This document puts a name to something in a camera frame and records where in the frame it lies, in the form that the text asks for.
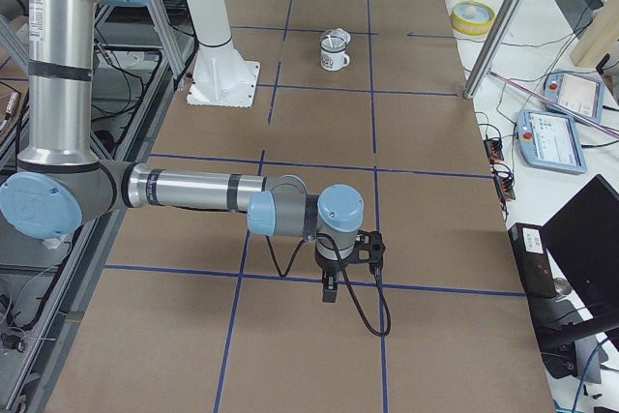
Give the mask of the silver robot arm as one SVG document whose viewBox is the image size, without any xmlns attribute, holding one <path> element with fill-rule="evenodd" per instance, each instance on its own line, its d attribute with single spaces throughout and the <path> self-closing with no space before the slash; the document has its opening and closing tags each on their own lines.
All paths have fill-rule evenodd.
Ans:
<svg viewBox="0 0 619 413">
<path fill-rule="evenodd" d="M 323 300 L 334 302 L 363 244 L 364 201 L 354 188 L 337 184 L 312 195 L 294 175 L 176 172 L 94 154 L 94 26 L 102 1 L 28 0 L 29 142 L 1 187 L 6 221 L 47 240 L 144 205 L 243 213 L 253 234 L 314 243 Z"/>
</svg>

